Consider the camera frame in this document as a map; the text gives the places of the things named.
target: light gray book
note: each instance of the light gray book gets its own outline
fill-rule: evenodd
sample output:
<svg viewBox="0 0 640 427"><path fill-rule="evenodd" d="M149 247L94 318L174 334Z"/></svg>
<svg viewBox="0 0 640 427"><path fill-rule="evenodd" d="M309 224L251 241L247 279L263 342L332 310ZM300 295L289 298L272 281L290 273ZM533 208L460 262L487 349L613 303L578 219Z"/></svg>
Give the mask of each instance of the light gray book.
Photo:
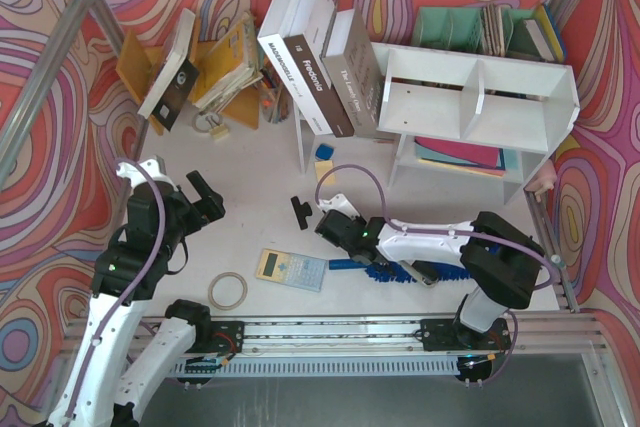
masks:
<svg viewBox="0 0 640 427"><path fill-rule="evenodd" d="M336 14L322 60L356 136L393 138L393 134L377 130L384 77L359 11Z"/></svg>

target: blue sticky note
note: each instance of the blue sticky note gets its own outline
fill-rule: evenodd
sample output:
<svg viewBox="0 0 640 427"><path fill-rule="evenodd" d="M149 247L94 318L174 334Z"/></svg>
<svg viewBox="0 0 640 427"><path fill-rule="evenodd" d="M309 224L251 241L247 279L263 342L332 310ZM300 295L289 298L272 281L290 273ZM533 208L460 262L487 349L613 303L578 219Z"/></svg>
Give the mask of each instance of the blue sticky note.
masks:
<svg viewBox="0 0 640 427"><path fill-rule="evenodd" d="M316 159L329 160L333 156L333 147L327 144L320 144L316 149Z"/></svg>

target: black clip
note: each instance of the black clip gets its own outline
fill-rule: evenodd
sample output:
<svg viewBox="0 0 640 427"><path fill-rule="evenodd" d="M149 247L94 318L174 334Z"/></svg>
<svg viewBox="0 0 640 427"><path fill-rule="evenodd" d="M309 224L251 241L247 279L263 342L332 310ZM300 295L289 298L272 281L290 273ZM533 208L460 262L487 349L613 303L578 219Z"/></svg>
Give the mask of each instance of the black clip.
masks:
<svg viewBox="0 0 640 427"><path fill-rule="evenodd" d="M291 205L293 206L293 211L296 214L296 219L298 219L300 230L308 229L309 224L307 224L307 217L311 217L313 215L309 202L301 204L300 199L296 196L291 197Z"/></svg>

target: blue handle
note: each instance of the blue handle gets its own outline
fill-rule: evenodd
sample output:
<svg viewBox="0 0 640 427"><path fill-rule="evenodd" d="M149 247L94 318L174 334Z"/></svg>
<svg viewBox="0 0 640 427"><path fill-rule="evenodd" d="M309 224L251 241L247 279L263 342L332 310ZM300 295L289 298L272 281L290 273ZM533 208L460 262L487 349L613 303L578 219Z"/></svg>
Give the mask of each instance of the blue handle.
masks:
<svg viewBox="0 0 640 427"><path fill-rule="evenodd" d="M329 261L329 270L353 270L364 269L366 265L351 259L336 259Z"/></svg>

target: wire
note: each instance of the wire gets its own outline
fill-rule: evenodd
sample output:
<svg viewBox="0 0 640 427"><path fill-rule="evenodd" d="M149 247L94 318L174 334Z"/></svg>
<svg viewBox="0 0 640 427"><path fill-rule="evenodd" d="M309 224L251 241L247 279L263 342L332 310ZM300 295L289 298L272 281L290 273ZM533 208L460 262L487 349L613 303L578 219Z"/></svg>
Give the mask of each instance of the wire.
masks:
<svg viewBox="0 0 640 427"><path fill-rule="evenodd" d="M153 181L151 176L147 173L146 170L142 168L142 166L139 163L133 160L125 159L125 158L117 158L116 164L121 164L121 163L129 164L135 167L138 170L138 172L140 172L140 175L144 177L144 180L146 180L149 183L149 186L151 187L151 191L153 192L153 196L155 198L156 204L158 205L158 233L156 234L156 240L153 244L151 252L149 253L149 257L147 258L147 261L145 262L144 266L142 267L142 269L140 269L140 272L138 272L138 275L135 276L135 278L129 284L129 286L126 289L124 289L122 294L120 294L120 297L118 297L118 299L109 308L109 310L103 317L100 324L98 324L98 327L91 338L91 342L89 343L87 352L84 355L84 359L82 359L82 364L80 365L80 370L78 371L78 377L76 378L76 383L73 386L73 390L69 398L69 406L67 407L67 411L64 414L65 417L68 419L65 422L64 427L68 427L69 424L71 423L71 420L73 418L73 411L75 410L76 405L78 403L80 390L82 389L82 384L84 383L85 377L87 375L87 370L89 369L89 363L91 362L96 346L99 345L100 343L100 336L102 335L102 332L104 332L104 329L109 324L109 321L111 320L111 317L113 317L113 314L115 313L115 311L118 310L118 308L124 303L124 301L129 297L129 295L131 295L131 293L135 290L138 284L142 281L144 276L147 275L147 272L149 272L149 269L151 269L151 266L153 265L153 262L156 260L156 256L160 251L160 247L162 246L162 240L164 237L166 213L164 210L164 203L162 200L162 194L160 193L160 189L158 189L158 186Z"/></svg>
<svg viewBox="0 0 640 427"><path fill-rule="evenodd" d="M498 347L500 352L504 354L504 348L502 346L502 341L500 340L500 336L493 331L489 331L489 337L491 337L491 340L495 342L496 347Z"/></svg>
<svg viewBox="0 0 640 427"><path fill-rule="evenodd" d="M423 334L424 332L422 331L422 329L418 329L413 333L413 338L416 339L418 342L422 342Z"/></svg>
<svg viewBox="0 0 640 427"><path fill-rule="evenodd" d="M540 264L543 265L549 271L549 279L542 282L541 284L537 284L533 288L533 290L544 289L545 287L548 287L549 285L558 283L560 281L560 274L558 270L551 265L551 262L549 262L547 259L545 259L543 256L541 256L534 250L531 250L528 247L525 247L524 245L520 245L516 242L512 242L510 240L503 239L501 237L496 237L494 235L483 234L481 232L473 232L468 230L455 230L455 229L447 230L447 229L429 229L429 228L415 228L415 227L407 228L407 227L402 227L400 225L393 223L393 221L389 217L389 212L387 209L387 200L384 195L384 190L382 189L382 184L380 184L380 181L373 174L373 172L371 172L369 169L365 167L362 167L361 165L343 164L328 170L320 178L320 180L318 181L318 184L316 185L316 193L315 193L316 205L320 205L320 188L322 187L322 184L331 174L342 169L359 170L360 172L364 172L366 175L369 176L371 180L373 180L373 183L378 189L378 194L380 195L380 206L382 209L382 217L384 218L385 222L389 225L389 227L391 227L392 229L397 230L398 232L405 232L408 234L431 234L431 235L443 235L448 237L453 237L453 236L474 237L476 239L482 239L482 240L487 240L489 242L494 242L496 244L501 244L506 247L510 247L512 249L518 250L524 254L527 254L528 256L540 262Z"/></svg>
<svg viewBox="0 0 640 427"><path fill-rule="evenodd" d="M487 385L490 382L495 382L496 379L502 375L505 367L509 363L509 360L511 360L511 356L513 355L513 349L515 349L516 347L516 342L518 341L518 330L519 330L518 318L516 317L516 314L514 314L511 310L507 310L506 313L509 314L511 316L511 319L513 320L513 337L511 338L511 345L509 346L509 350L507 350L507 353L504 354L504 360L502 361L502 365L500 366L500 368L496 371L495 374L493 374L487 380L482 382L482 384L478 384L479 386Z"/></svg>
<svg viewBox="0 0 640 427"><path fill-rule="evenodd" d="M229 345L231 346L231 352L233 352L233 354L235 355L236 352L238 351L238 349L236 348L236 344L235 342L231 339L231 337L229 337L227 334L224 334L222 332L216 332L215 334L213 334L214 337L222 337L223 339L225 339L227 342L229 342Z"/></svg>
<svg viewBox="0 0 640 427"><path fill-rule="evenodd" d="M153 327L151 327L149 324L147 324L145 321L141 320L140 321L140 327L142 327L143 329L145 329L147 332L149 332L151 334L152 337L155 337L156 335L156 331L153 330Z"/></svg>

